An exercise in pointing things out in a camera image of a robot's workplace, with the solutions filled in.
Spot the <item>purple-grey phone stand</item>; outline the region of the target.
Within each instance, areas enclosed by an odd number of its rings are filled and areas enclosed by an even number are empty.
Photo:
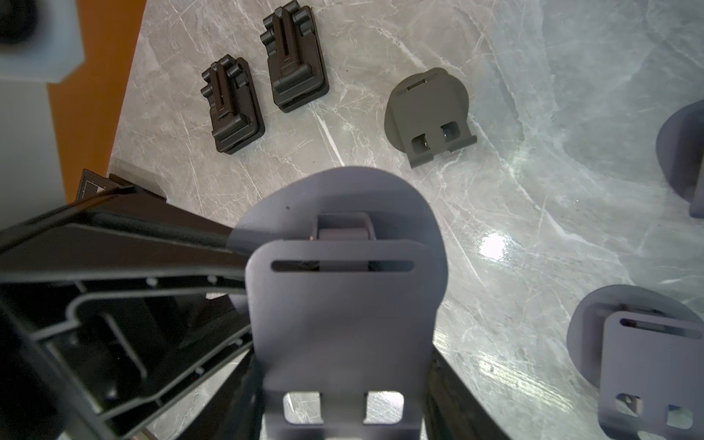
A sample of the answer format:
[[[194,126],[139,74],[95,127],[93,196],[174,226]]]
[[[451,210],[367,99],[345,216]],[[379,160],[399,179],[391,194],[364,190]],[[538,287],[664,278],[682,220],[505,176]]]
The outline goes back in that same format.
[[[703,218],[703,101],[676,111],[656,137],[656,156],[665,180]]]
[[[611,439],[703,436],[703,321],[682,302],[630,285],[586,295],[566,334],[579,374],[599,391]]]
[[[272,439],[416,439],[447,289],[425,198],[341,167],[270,194],[236,224]]]

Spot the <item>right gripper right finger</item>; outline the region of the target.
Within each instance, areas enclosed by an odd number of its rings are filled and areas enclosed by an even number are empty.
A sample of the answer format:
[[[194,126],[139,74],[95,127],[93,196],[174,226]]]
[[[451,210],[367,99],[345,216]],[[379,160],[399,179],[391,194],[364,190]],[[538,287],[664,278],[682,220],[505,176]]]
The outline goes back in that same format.
[[[431,357],[423,417],[429,439],[510,439],[437,348]]]

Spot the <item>dark grey round phone stand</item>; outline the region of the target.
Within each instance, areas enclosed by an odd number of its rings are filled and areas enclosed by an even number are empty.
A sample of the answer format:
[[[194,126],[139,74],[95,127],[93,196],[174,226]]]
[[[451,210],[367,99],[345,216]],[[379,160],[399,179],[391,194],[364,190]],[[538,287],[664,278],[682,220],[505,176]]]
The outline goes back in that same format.
[[[404,153],[411,168],[477,143],[468,124],[469,93],[463,82],[442,68],[416,73],[390,92],[384,132]]]

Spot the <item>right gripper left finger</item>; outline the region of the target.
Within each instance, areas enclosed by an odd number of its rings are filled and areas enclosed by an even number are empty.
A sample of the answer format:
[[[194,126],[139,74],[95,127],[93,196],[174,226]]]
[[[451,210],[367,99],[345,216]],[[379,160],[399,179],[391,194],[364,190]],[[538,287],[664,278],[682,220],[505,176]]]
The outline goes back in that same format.
[[[128,439],[251,345],[248,256],[144,192],[1,232],[1,436]]]

